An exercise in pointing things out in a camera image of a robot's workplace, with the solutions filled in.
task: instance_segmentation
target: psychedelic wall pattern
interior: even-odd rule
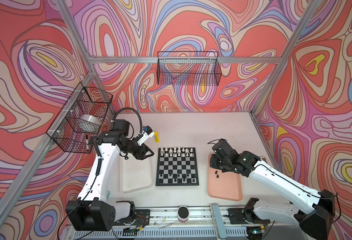
[[[339,193],[329,239],[351,240],[352,1],[322,3],[257,119],[280,171]]]
[[[221,56],[279,56],[306,0],[79,0],[70,4],[93,56],[156,56],[218,50]]]
[[[86,74],[54,2],[0,0],[0,199]],[[92,158],[52,147],[0,238],[55,230],[55,224],[44,228],[57,221],[54,212],[62,212],[52,205],[65,205],[78,193]]]
[[[105,89],[114,95],[112,106],[140,111],[249,111],[274,66],[228,64],[218,86],[159,86],[157,64],[118,65],[97,68]]]

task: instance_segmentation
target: pink cutting board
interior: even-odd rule
[[[208,169],[208,195],[215,198],[240,201],[243,199],[241,175],[234,172],[222,173],[221,170]]]

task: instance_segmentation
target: black wire basket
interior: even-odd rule
[[[90,139],[98,135],[112,98],[112,94],[102,89],[82,86],[63,121],[47,134],[64,152],[91,153],[93,142]]]
[[[218,86],[218,55],[217,51],[159,51],[157,84]]]

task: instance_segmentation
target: ventilation grille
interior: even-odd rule
[[[216,237],[215,229],[213,227],[170,227],[164,229],[147,228],[142,229],[137,233],[137,236],[123,236],[122,228],[113,229],[118,238],[172,238],[172,237]],[[226,227],[228,237],[247,237],[246,227]],[[84,236],[89,232],[80,231],[75,232],[74,238]],[[93,232],[84,239],[101,239],[101,238],[115,238],[112,231],[109,232]]]

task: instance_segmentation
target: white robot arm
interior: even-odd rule
[[[251,198],[243,210],[244,219],[276,220],[299,226],[306,234],[327,240],[335,216],[335,197],[327,190],[318,192],[269,166],[258,156],[248,151],[238,154],[225,139],[220,139],[212,147],[215,154],[210,159],[210,167],[222,172],[234,172],[257,180],[282,196],[291,204],[270,204]]]
[[[129,125],[130,123],[125,120],[114,120],[110,131],[102,132],[93,139],[97,156],[89,177],[77,200],[69,201],[65,208],[75,230],[109,231],[115,221],[130,223],[135,219],[133,202],[121,201],[113,206],[106,203],[108,198],[106,184],[120,152],[131,153],[138,160],[154,155],[154,152],[144,144],[145,140],[154,136],[152,129],[149,126],[143,127],[137,137],[129,140],[127,139]]]

